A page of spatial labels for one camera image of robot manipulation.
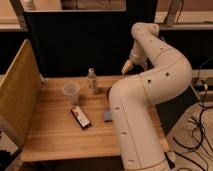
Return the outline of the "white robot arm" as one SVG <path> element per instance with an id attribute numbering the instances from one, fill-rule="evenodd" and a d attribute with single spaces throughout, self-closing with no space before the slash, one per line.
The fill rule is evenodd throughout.
<path id="1" fill-rule="evenodd" d="M 125 171 L 170 171 L 148 108 L 179 96 L 190 85 L 192 68 L 176 48 L 158 38 L 159 26 L 132 26 L 130 61 L 153 68 L 117 81 L 109 105 Z"/>

